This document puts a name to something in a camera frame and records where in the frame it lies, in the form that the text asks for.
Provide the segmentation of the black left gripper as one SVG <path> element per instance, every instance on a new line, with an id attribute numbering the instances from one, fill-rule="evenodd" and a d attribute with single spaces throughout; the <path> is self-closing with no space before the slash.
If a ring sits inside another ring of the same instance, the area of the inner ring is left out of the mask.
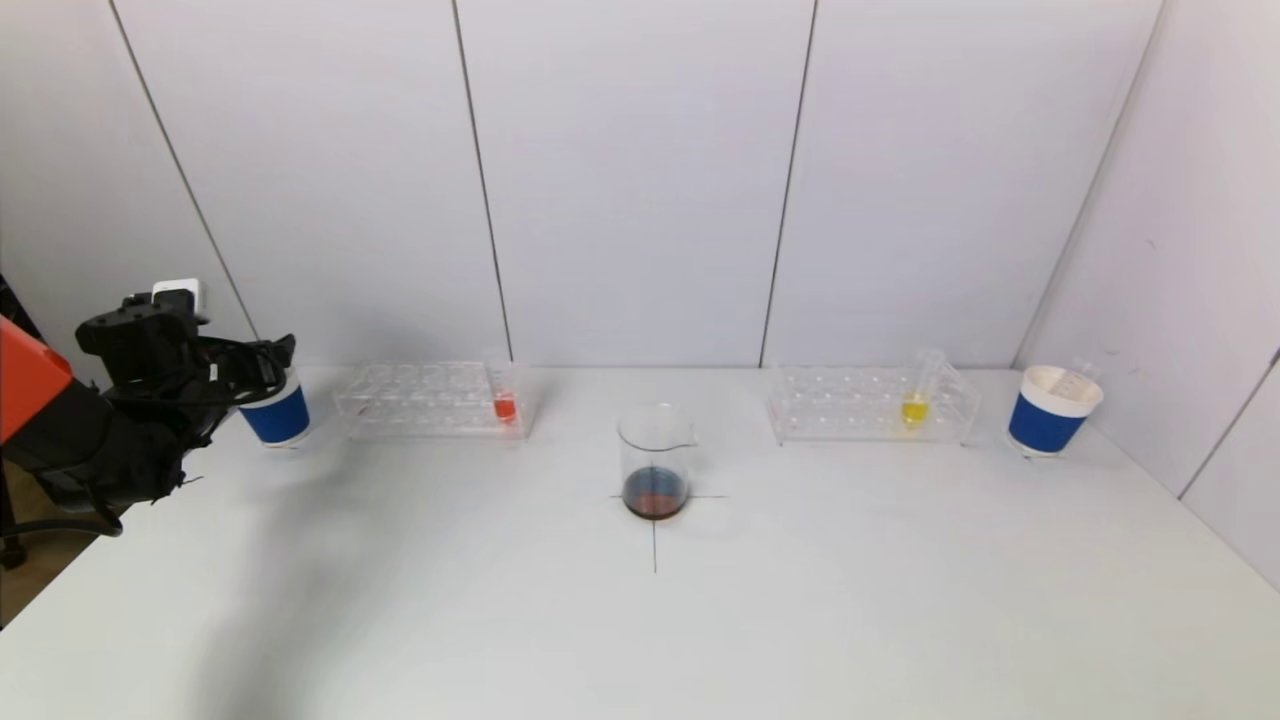
<path id="1" fill-rule="evenodd" d="M 218 379 L 232 393 L 271 393 L 283 386 L 283 368 L 292 366 L 296 350 L 294 334 L 284 334 L 270 343 L 215 340 Z"/>

